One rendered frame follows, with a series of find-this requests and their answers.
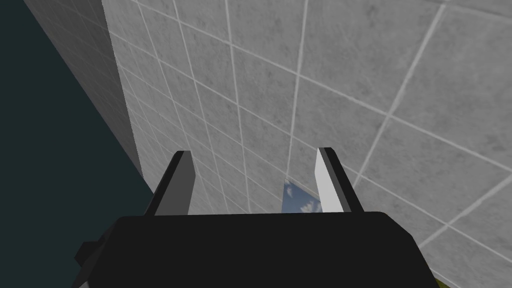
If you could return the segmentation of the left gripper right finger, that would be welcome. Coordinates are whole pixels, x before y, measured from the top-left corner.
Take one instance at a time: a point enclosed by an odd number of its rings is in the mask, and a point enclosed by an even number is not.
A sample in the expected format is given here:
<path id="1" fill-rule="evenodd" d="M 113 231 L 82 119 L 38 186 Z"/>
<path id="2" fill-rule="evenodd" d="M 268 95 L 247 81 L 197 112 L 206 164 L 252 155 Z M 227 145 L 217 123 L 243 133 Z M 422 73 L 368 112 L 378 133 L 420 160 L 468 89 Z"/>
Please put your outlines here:
<path id="1" fill-rule="evenodd" d="M 364 211 L 333 148 L 317 149 L 314 176 L 324 213 Z"/>

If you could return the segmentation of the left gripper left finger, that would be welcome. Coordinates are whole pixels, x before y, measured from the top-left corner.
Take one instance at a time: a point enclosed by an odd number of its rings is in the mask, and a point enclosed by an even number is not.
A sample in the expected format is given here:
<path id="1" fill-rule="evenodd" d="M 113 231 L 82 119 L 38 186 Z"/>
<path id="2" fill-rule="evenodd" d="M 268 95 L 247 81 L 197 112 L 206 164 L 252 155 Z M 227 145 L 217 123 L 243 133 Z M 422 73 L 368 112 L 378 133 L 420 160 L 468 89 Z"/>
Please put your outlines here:
<path id="1" fill-rule="evenodd" d="M 176 151 L 144 212 L 145 217 L 187 215 L 195 179 L 191 152 Z"/>

